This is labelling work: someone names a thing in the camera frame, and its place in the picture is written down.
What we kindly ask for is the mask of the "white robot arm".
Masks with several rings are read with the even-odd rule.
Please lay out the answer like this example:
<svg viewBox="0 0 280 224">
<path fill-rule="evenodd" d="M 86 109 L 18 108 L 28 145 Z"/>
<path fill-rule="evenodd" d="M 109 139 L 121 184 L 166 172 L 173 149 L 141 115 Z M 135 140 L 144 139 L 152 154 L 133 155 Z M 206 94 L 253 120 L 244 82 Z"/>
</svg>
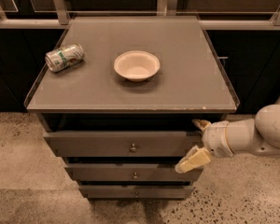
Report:
<svg viewBox="0 0 280 224">
<path fill-rule="evenodd" d="M 273 105 L 261 108 L 253 119 L 192 122 L 201 130 L 203 146 L 194 146 L 178 162 L 175 170 L 179 174 L 206 165 L 212 157 L 248 153 L 280 158 L 280 96 Z"/>
</svg>

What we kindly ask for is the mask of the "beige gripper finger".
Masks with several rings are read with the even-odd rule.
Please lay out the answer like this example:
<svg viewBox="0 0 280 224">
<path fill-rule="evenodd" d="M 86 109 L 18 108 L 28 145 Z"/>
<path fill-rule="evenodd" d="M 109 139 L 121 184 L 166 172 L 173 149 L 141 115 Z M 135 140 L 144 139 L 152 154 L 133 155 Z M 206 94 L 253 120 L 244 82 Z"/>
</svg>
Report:
<svg viewBox="0 0 280 224">
<path fill-rule="evenodd" d="M 211 153 L 206 147 L 193 147 L 185 157 L 183 157 L 175 166 L 179 174 L 184 174 L 195 168 L 206 165 L 211 161 Z"/>
<path fill-rule="evenodd" d="M 205 119 L 193 119 L 192 123 L 202 132 L 204 132 L 211 125 L 211 122 Z"/>
</svg>

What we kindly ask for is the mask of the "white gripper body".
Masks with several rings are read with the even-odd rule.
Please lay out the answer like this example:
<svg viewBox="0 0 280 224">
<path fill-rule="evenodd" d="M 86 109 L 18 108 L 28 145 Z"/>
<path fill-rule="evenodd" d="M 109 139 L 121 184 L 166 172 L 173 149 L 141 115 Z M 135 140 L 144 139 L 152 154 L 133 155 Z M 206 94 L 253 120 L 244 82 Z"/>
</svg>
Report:
<svg viewBox="0 0 280 224">
<path fill-rule="evenodd" d="M 228 124 L 226 120 L 210 123 L 203 131 L 203 145 L 215 157 L 227 158 L 233 156 L 233 152 L 227 141 Z"/>
</svg>

